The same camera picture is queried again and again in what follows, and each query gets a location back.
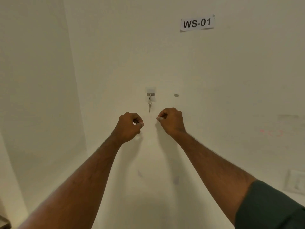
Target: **wall outlet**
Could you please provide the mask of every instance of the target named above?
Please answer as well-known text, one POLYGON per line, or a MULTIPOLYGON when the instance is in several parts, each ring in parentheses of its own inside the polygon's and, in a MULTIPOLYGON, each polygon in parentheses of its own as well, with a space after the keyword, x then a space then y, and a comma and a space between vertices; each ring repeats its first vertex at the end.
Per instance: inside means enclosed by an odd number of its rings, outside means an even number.
POLYGON ((285 190, 305 195, 305 171, 290 170, 285 190))

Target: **green sleeve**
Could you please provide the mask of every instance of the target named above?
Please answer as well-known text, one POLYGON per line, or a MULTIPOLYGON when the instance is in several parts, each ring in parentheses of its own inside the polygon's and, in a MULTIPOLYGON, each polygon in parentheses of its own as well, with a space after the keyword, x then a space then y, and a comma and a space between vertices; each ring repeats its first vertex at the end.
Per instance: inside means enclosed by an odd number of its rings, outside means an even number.
POLYGON ((255 181, 236 213, 235 228, 278 229, 302 209, 302 205, 284 193, 262 181, 255 181))

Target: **forearm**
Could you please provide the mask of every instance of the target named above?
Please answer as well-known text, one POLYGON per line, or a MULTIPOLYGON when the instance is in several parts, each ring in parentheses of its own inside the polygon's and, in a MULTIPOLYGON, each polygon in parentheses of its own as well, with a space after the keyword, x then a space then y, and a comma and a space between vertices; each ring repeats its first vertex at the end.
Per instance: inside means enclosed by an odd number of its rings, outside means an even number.
POLYGON ((30 215, 20 229, 90 229, 120 146, 116 139, 109 137, 30 215))
POLYGON ((234 225, 236 212, 256 179, 187 133, 177 133, 174 139, 185 151, 208 191, 234 225))

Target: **person's right hand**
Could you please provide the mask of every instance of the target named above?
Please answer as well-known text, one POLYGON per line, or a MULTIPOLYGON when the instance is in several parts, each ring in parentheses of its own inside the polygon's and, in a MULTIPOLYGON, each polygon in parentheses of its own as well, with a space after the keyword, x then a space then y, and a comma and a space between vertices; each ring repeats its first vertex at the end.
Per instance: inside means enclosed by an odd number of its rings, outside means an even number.
POLYGON ((179 132, 185 132, 183 124, 182 112, 175 108, 166 108, 157 117, 157 120, 161 123, 165 132, 174 137, 179 132))

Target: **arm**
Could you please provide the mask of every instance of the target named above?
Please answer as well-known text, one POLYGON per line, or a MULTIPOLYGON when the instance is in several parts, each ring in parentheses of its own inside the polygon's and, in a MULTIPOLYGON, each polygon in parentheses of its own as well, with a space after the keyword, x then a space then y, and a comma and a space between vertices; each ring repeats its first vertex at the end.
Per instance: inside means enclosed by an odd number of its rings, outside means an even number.
POLYGON ((19 229, 90 229, 116 153, 123 143, 139 134, 143 126, 143 120, 136 113, 120 116, 110 137, 40 204, 19 229))
POLYGON ((234 225, 236 212, 256 179, 187 134, 181 111, 164 109, 157 120, 185 151, 208 191, 234 225))

